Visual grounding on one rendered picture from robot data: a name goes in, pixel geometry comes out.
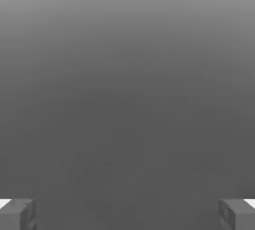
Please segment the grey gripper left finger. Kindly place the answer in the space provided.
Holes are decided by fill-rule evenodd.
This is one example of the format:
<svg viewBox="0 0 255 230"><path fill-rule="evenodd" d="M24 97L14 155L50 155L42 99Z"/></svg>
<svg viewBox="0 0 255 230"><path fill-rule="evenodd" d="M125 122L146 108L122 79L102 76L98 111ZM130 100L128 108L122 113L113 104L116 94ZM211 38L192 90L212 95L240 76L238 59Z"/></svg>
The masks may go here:
<svg viewBox="0 0 255 230"><path fill-rule="evenodd" d="M0 230L37 230L36 200L0 198Z"/></svg>

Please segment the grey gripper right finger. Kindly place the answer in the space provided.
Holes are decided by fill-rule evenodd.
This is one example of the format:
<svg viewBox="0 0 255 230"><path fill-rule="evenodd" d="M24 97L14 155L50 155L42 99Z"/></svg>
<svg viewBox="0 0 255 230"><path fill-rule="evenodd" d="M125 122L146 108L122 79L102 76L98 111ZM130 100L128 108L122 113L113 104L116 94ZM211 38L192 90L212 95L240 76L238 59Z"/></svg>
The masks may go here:
<svg viewBox="0 0 255 230"><path fill-rule="evenodd" d="M255 199L220 199L218 213L223 230L255 230Z"/></svg>

